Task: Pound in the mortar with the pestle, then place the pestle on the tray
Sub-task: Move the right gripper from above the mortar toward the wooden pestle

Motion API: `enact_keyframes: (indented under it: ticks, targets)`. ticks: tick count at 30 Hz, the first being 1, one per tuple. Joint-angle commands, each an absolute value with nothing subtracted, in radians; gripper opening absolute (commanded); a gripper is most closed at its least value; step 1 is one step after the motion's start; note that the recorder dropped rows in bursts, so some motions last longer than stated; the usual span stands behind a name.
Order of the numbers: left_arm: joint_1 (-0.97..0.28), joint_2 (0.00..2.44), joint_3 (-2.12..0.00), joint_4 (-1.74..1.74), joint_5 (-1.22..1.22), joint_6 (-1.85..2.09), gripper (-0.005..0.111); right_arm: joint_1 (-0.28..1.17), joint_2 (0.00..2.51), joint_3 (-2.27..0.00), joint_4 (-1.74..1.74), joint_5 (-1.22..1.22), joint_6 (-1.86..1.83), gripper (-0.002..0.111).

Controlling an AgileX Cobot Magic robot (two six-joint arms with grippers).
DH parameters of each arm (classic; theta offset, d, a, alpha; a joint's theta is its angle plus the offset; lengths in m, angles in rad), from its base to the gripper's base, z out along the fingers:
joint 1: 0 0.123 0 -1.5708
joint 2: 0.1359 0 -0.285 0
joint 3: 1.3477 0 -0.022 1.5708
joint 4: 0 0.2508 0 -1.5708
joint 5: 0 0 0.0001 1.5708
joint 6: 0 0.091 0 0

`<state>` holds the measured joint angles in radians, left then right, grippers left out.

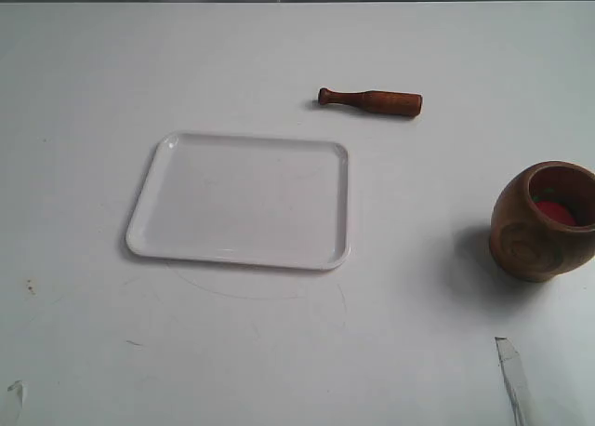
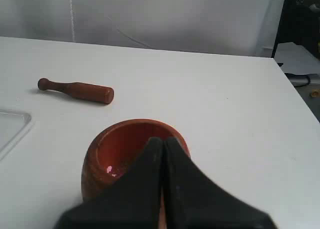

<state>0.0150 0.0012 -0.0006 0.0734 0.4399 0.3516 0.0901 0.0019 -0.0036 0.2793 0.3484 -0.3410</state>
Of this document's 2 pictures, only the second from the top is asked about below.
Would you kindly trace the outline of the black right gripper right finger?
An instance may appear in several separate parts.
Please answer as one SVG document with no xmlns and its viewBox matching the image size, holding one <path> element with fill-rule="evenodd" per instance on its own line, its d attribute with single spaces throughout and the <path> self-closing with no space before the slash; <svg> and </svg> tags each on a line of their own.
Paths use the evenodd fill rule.
<svg viewBox="0 0 320 229">
<path fill-rule="evenodd" d="M 163 146 L 163 193 L 169 229 L 273 229 L 271 217 L 211 181 L 174 137 Z"/>
</svg>

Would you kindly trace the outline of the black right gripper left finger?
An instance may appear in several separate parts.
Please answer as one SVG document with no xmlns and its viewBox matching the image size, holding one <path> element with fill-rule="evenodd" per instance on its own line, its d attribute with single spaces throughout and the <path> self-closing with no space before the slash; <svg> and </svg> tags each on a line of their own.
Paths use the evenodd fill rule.
<svg viewBox="0 0 320 229">
<path fill-rule="evenodd" d="M 130 169 L 99 196 L 64 212 L 57 229 L 156 229 L 163 141 L 151 137 Z"/>
</svg>

